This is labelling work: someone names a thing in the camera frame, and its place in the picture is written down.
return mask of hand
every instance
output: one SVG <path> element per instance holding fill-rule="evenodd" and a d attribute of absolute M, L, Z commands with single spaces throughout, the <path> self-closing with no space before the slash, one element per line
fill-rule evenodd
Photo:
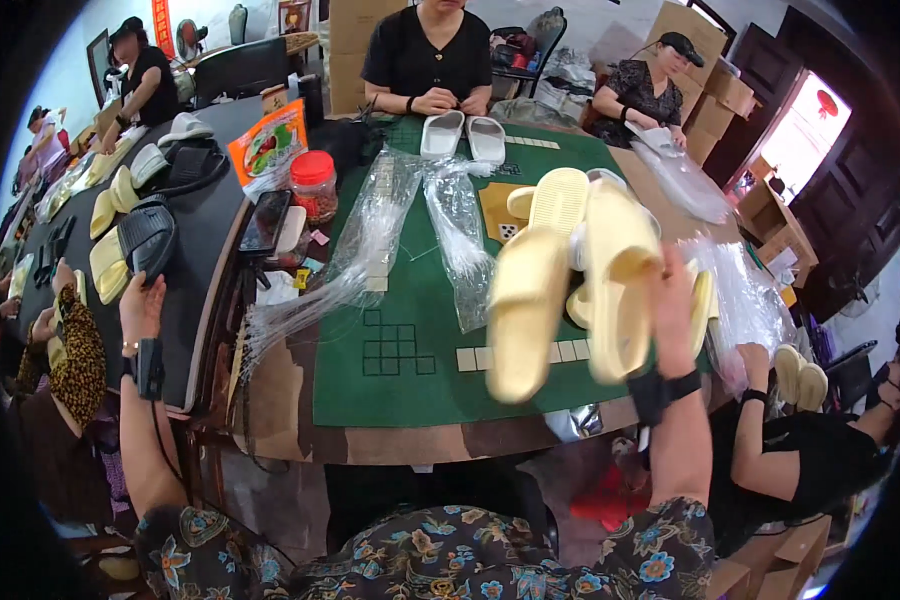
<path fill-rule="evenodd" d="M 65 288 L 68 283 L 73 284 L 73 291 L 77 291 L 77 276 L 74 270 L 67 264 L 66 258 L 61 258 L 56 263 L 56 273 L 53 275 L 53 294 L 60 295 L 60 290 Z"/>
<path fill-rule="evenodd" d="M 690 352 L 693 285 L 684 258 L 673 244 L 662 244 L 663 270 L 649 273 L 648 300 L 656 340 L 657 370 L 665 379 L 682 378 L 696 369 Z"/>
<path fill-rule="evenodd" d="M 0 305 L 0 318 L 16 317 L 20 313 L 20 296 L 14 295 Z"/>
<path fill-rule="evenodd" d="M 148 289 L 144 288 L 147 274 L 141 270 L 133 275 L 120 298 L 120 326 L 123 343 L 129 348 L 140 340 L 160 335 L 160 312 L 167 283 L 161 274 Z"/>
<path fill-rule="evenodd" d="M 487 98 L 483 95 L 470 96 L 459 104 L 459 109 L 475 117 L 487 116 Z"/>
<path fill-rule="evenodd" d="M 679 146 L 682 150 L 687 149 L 687 136 L 684 133 L 684 130 L 678 126 L 670 129 L 670 134 L 673 138 L 673 143 Z"/>
<path fill-rule="evenodd" d="M 639 110 L 628 110 L 626 112 L 626 120 L 636 123 L 645 130 L 655 130 L 660 127 L 660 123 L 657 120 L 648 117 Z"/>
<path fill-rule="evenodd" d="M 766 394 L 770 385 L 770 354 L 767 348 L 761 343 L 738 343 L 737 352 L 744 359 L 750 389 Z"/>
<path fill-rule="evenodd" d="M 13 271 L 11 270 L 0 280 L 0 295 L 6 296 L 11 291 L 11 279 L 13 279 Z"/>
<path fill-rule="evenodd" d="M 36 321 L 33 323 L 33 330 L 30 333 L 33 342 L 49 342 L 52 337 L 57 335 L 56 331 L 50 329 L 50 319 L 54 318 L 54 313 L 56 312 L 57 309 L 50 306 L 43 309 L 40 316 L 36 318 Z"/>
<path fill-rule="evenodd" d="M 430 116 L 444 114 L 456 107 L 457 104 L 457 97 L 449 89 L 431 87 L 426 94 L 413 99 L 410 109 L 414 113 Z"/>
<path fill-rule="evenodd" d="M 111 126 L 100 141 L 100 150 L 108 156 L 117 152 L 117 138 L 120 138 L 120 128 Z"/>

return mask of wooden door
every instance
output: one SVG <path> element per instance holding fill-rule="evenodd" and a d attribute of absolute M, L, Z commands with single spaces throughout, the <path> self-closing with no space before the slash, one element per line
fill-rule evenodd
<path fill-rule="evenodd" d="M 703 163 L 703 172 L 726 191 L 743 175 L 764 140 L 790 108 L 804 75 L 804 62 L 783 42 L 750 23 L 730 60 L 753 89 L 757 106 L 747 119 L 734 117 Z"/>
<path fill-rule="evenodd" d="M 853 300 L 900 247 L 900 162 L 854 112 L 837 143 L 790 204 L 819 264 L 797 296 L 823 322 Z"/>

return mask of smartphone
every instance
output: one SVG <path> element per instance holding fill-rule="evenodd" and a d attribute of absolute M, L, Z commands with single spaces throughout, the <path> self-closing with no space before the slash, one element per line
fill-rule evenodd
<path fill-rule="evenodd" d="M 276 245 L 280 241 L 292 197 L 293 193 L 290 191 L 264 192 L 260 195 L 240 239 L 240 254 L 270 257 L 276 253 Z"/>

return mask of black table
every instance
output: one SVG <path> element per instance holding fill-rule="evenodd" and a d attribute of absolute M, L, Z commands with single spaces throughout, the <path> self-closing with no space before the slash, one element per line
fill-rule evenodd
<path fill-rule="evenodd" d="M 216 142 L 225 148 L 260 120 L 263 109 L 259 98 L 247 98 L 208 106 L 195 115 L 213 128 Z M 156 143 L 170 131 L 170 126 L 170 123 L 164 123 L 149 131 L 120 164 L 130 165 L 141 148 Z M 76 215 L 64 256 L 73 269 L 84 272 L 87 305 L 94 315 L 106 352 L 106 384 L 108 388 L 119 391 L 123 372 L 119 300 L 108 305 L 101 304 L 90 270 L 90 249 L 95 244 L 90 239 L 90 217 L 97 195 L 109 185 L 108 179 L 72 196 L 50 223 L 36 224 L 26 240 L 24 252 L 36 253 L 46 243 L 54 227 L 67 217 Z M 176 217 L 180 234 L 178 248 L 164 270 L 167 295 L 160 332 L 167 372 L 163 395 L 170 410 L 188 412 L 196 400 L 198 367 L 204 356 L 204 338 L 209 329 L 211 312 L 217 301 L 224 265 L 237 236 L 242 233 L 249 205 L 250 201 L 246 199 L 232 165 L 229 172 L 215 183 L 170 199 L 170 209 Z M 51 286 L 36 289 L 31 273 L 26 279 L 20 315 L 16 324 L 11 326 L 13 333 L 26 342 L 30 322 L 53 303 Z"/>

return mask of red banner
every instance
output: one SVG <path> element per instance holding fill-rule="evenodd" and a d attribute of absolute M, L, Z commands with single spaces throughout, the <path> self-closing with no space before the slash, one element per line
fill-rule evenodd
<path fill-rule="evenodd" d="M 153 0 L 153 29 L 156 30 L 156 46 L 167 55 L 167 60 L 177 55 L 174 37 L 170 33 L 170 7 L 168 0 Z"/>

